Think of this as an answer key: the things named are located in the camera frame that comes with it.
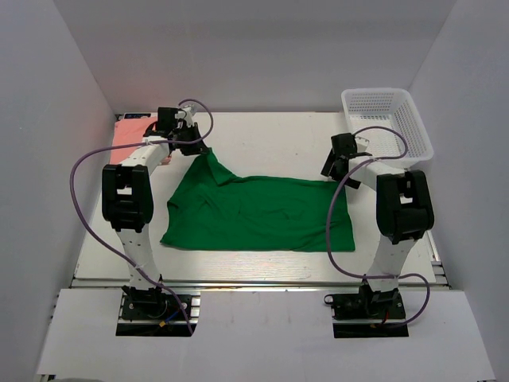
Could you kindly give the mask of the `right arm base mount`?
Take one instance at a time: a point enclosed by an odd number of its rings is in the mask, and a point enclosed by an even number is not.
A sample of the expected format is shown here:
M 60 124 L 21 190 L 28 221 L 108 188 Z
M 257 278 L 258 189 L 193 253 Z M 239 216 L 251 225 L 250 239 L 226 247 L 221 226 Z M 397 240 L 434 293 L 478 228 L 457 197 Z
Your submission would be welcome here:
M 409 337 L 406 311 L 400 292 L 388 298 L 361 291 L 327 294 L 324 304 L 332 310 L 335 339 L 368 339 Z

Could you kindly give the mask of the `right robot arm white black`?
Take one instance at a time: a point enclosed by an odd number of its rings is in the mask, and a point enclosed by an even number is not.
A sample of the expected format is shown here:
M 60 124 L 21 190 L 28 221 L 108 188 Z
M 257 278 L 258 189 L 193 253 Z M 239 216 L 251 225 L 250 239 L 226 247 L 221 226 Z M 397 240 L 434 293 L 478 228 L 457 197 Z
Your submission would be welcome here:
M 426 175 L 421 170 L 403 170 L 387 164 L 391 159 L 406 156 L 409 147 L 403 144 L 397 156 L 376 157 L 359 147 L 356 134 L 343 133 L 331 137 L 332 149 L 321 171 L 339 180 L 332 196 L 325 223 L 328 259 L 341 274 L 366 281 L 371 288 L 359 297 L 360 310 L 368 317 L 378 317 L 388 307 L 384 293 L 398 288 L 402 279 L 425 280 L 417 273 L 403 274 L 402 268 L 410 251 L 434 225 L 434 212 Z M 375 257 L 367 273 L 360 275 L 343 269 L 333 258 L 331 227 L 336 200 L 344 187 L 365 185 L 375 192 L 375 219 L 380 233 Z

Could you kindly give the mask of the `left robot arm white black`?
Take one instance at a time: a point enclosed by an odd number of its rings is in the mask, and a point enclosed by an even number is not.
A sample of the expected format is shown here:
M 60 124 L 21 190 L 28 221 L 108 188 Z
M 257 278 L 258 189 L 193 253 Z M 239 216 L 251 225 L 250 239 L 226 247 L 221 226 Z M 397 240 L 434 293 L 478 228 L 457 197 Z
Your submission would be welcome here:
M 185 99 L 177 107 L 159 107 L 141 145 L 120 163 L 103 167 L 103 218 L 121 241 L 129 260 L 129 287 L 135 290 L 154 289 L 161 281 L 150 243 L 149 223 L 154 214 L 150 176 L 175 150 L 184 156 L 209 152 L 193 120 L 196 104 L 195 99 Z

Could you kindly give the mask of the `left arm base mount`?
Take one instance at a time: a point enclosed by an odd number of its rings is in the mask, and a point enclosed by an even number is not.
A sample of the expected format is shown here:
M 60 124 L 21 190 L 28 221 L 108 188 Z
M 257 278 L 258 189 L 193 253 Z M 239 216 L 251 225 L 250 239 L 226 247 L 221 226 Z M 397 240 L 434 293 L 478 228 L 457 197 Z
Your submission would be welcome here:
M 191 337 L 177 300 L 162 293 L 159 300 L 123 294 L 115 330 L 116 337 Z

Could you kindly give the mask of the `green t shirt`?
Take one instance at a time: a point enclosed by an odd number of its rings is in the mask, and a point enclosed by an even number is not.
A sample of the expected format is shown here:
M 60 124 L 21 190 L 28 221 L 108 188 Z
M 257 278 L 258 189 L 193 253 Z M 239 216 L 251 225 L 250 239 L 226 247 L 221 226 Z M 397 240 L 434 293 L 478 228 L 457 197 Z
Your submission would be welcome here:
M 194 159 L 167 202 L 160 242 L 186 251 L 325 252 L 356 249 L 345 193 L 336 183 L 239 177 L 214 153 Z

